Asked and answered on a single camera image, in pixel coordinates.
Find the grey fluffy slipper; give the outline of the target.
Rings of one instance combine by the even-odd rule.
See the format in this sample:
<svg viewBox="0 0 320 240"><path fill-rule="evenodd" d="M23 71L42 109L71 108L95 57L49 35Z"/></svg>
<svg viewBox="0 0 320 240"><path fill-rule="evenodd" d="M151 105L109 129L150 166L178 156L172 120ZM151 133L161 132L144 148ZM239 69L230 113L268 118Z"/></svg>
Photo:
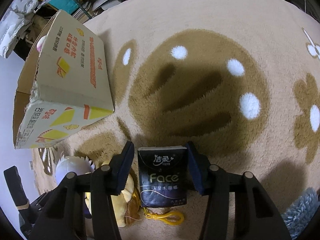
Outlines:
<svg viewBox="0 0 320 240"><path fill-rule="evenodd" d="M318 207L318 194L314 188L309 187L281 214L292 239L302 233Z"/></svg>

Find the purple white plush doll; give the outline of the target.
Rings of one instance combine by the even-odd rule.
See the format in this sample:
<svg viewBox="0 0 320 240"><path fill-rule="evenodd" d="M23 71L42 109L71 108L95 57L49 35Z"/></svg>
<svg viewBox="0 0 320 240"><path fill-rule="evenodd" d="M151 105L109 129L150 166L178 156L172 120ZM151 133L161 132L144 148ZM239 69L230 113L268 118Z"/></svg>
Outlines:
<svg viewBox="0 0 320 240"><path fill-rule="evenodd" d="M77 175L92 173L95 170L95 164L88 157L62 156L57 163L55 179L57 185L61 183L65 175L74 172Z"/></svg>

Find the cardboard box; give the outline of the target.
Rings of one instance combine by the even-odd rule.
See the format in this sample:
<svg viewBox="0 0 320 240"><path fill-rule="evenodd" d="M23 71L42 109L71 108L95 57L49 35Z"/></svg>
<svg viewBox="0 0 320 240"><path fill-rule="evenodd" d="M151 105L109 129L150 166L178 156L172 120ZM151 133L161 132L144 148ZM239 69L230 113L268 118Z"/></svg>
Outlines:
<svg viewBox="0 0 320 240"><path fill-rule="evenodd" d="M15 148L53 146L113 111L103 41L58 11L31 48L17 83Z"/></svg>

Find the beige patterned carpet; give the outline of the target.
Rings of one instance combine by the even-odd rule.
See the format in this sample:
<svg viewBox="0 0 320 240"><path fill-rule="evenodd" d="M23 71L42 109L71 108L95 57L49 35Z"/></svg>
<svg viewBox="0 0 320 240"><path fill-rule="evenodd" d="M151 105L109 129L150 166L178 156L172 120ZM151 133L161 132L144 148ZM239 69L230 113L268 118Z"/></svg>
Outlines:
<svg viewBox="0 0 320 240"><path fill-rule="evenodd" d="M86 22L105 45L114 113L56 145L100 164L136 147L192 141L228 172L249 170L284 211L319 186L319 22L284 0L129 0Z"/></svg>

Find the pink plush toy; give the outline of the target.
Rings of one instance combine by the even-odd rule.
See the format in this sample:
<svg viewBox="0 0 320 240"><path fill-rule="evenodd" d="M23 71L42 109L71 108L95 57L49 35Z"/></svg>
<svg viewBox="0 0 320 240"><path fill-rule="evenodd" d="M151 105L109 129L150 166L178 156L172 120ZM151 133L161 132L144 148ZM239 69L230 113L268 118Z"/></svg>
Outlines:
<svg viewBox="0 0 320 240"><path fill-rule="evenodd" d="M40 53L41 50L42 50L42 47L43 47L43 44L44 44L45 40L46 40L46 35L44 35L43 37L41 37L41 38L39 39L39 41L37 42L36 49L37 49L37 51L38 51L39 53Z"/></svg>

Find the white puffer jacket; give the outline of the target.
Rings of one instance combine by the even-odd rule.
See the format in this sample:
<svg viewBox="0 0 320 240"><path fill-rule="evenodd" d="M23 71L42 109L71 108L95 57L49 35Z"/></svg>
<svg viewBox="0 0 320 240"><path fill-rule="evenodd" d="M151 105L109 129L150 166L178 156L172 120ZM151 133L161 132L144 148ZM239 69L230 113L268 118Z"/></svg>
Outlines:
<svg viewBox="0 0 320 240"><path fill-rule="evenodd" d="M32 24L38 0L14 0L1 19L1 57L7 59Z"/></svg>

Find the yellow bear plush keychain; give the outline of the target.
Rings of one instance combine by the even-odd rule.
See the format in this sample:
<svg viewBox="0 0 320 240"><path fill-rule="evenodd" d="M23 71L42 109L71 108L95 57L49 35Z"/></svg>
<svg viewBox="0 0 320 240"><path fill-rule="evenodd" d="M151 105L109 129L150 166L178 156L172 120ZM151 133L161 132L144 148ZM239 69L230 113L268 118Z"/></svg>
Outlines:
<svg viewBox="0 0 320 240"><path fill-rule="evenodd" d="M137 178L133 169L130 170L125 189L120 195L112 196L112 205L117 225L123 228L135 221L140 221L140 196L137 190ZM169 211L163 215L151 213L143 209L147 219L159 220L165 224L176 226L184 222L184 215L180 211Z"/></svg>

